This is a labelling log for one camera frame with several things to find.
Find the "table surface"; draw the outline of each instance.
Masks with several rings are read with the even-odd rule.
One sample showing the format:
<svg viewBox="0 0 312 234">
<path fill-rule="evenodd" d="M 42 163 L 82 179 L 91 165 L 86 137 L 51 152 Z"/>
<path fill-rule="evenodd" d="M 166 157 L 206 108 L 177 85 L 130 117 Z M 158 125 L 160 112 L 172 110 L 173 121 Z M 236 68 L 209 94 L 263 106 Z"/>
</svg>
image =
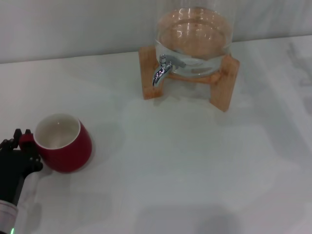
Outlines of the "table surface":
<svg viewBox="0 0 312 234">
<path fill-rule="evenodd" d="M 312 36 L 238 42 L 230 110 L 165 81 L 143 100 L 138 53 L 0 65 L 0 138 L 77 116 L 92 160 L 29 176 L 17 234 L 310 234 Z"/>
</svg>

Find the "mug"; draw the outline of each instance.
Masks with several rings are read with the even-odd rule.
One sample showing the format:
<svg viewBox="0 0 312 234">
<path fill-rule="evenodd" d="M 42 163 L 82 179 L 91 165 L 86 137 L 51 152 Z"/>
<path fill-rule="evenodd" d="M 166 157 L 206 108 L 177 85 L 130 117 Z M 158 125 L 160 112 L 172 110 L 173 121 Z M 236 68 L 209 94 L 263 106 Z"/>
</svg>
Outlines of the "mug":
<svg viewBox="0 0 312 234">
<path fill-rule="evenodd" d="M 45 164 L 61 173 L 81 168 L 92 152 L 87 130 L 79 119 L 68 114 L 46 117 L 33 134 L 24 134 L 19 140 L 25 141 L 34 141 Z"/>
</svg>

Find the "metal spigot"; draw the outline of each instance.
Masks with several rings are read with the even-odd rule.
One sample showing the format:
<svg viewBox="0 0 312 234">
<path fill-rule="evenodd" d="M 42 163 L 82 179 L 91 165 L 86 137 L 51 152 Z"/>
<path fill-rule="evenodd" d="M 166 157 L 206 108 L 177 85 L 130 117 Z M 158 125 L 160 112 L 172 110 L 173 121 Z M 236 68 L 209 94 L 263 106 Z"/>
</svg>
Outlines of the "metal spigot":
<svg viewBox="0 0 312 234">
<path fill-rule="evenodd" d="M 160 66 L 155 71 L 153 78 L 153 86 L 156 87 L 170 72 L 175 71 L 179 67 L 184 68 L 186 66 L 184 62 L 170 55 L 160 55 L 158 61 Z"/>
</svg>

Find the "glass beverage dispenser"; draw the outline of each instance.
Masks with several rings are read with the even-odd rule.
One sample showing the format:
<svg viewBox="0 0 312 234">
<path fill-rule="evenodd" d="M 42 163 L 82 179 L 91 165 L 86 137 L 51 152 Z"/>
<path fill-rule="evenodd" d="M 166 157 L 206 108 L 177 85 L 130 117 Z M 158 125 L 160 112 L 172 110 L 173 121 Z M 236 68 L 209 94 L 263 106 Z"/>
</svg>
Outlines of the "glass beverage dispenser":
<svg viewBox="0 0 312 234">
<path fill-rule="evenodd" d="M 170 72 L 198 78 L 230 53 L 236 0 L 157 0 L 157 86 Z"/>
</svg>

